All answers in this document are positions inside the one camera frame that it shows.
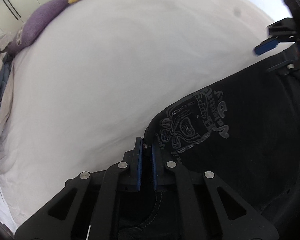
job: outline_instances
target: white mattress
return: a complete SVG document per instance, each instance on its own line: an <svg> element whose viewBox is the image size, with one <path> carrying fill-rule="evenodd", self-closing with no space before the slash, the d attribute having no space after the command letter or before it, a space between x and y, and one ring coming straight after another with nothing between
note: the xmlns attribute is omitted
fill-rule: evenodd
<svg viewBox="0 0 300 240"><path fill-rule="evenodd" d="M0 184L17 225L82 171L122 159L169 104L256 57L273 21L247 0L82 0L15 58Z"/></svg>

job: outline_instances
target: dark spot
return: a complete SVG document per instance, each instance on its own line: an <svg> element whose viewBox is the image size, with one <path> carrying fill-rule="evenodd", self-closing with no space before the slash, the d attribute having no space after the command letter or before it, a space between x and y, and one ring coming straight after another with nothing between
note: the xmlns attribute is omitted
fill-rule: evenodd
<svg viewBox="0 0 300 240"><path fill-rule="evenodd" d="M238 7L235 7L234 10L233 10L233 14L236 17L241 17L241 10Z"/></svg>

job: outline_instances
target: purple pillow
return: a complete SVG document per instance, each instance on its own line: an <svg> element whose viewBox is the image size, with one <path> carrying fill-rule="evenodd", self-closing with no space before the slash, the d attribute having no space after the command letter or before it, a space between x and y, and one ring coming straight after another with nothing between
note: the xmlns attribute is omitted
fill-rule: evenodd
<svg viewBox="0 0 300 240"><path fill-rule="evenodd" d="M24 47L30 46L45 27L69 6L68 0L51 0L40 6L23 24L7 51L16 54Z"/></svg>

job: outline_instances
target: metal screw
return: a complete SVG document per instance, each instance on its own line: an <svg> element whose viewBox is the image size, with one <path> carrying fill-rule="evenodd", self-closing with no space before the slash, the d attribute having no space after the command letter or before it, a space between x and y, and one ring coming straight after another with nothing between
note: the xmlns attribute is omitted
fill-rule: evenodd
<svg viewBox="0 0 300 240"><path fill-rule="evenodd" d="M87 179L87 178L89 178L90 177L90 173L88 173L88 172L86 172L86 171L84 171L84 172L82 172L81 174L80 174L80 178L81 179Z"/></svg>
<svg viewBox="0 0 300 240"><path fill-rule="evenodd" d="M204 175L208 179L212 179L214 177L214 173L212 171L206 171Z"/></svg>
<svg viewBox="0 0 300 240"><path fill-rule="evenodd" d="M177 166L175 162L167 162L167 167L174 168L175 166Z"/></svg>
<svg viewBox="0 0 300 240"><path fill-rule="evenodd" d="M120 169L124 169L124 168L128 167L128 164L126 162L120 162L120 163L118 163L118 167Z"/></svg>

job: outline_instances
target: stitching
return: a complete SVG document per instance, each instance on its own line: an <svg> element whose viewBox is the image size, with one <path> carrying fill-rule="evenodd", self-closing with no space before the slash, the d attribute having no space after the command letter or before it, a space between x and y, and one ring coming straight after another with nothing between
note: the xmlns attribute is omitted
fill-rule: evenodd
<svg viewBox="0 0 300 240"><path fill-rule="evenodd" d="M160 196L160 202L159 202L159 207L158 207L158 209L157 209L157 212L156 212L156 214L155 214L155 216L154 216L154 218L148 223L148 224L146 224L144 227L142 227L142 228L145 228L146 226L148 226L150 223L152 223L153 222L153 220L157 217L157 214L158 214L158 212L159 212L159 209L160 209L160 205L161 205L161 200L162 200L162 192L161 192L161 196Z"/></svg>
<svg viewBox="0 0 300 240"><path fill-rule="evenodd" d="M155 194L154 208L153 208L151 214L148 216L148 218L147 218L146 220L150 219L150 217L152 216L152 214L153 214L153 212L154 212L154 210L155 210L155 207L156 207L156 205L157 205L157 201L158 201L158 197L157 197L157 194ZM139 227L139 228L144 228L144 227L141 226L143 223L137 225L137 227Z"/></svg>

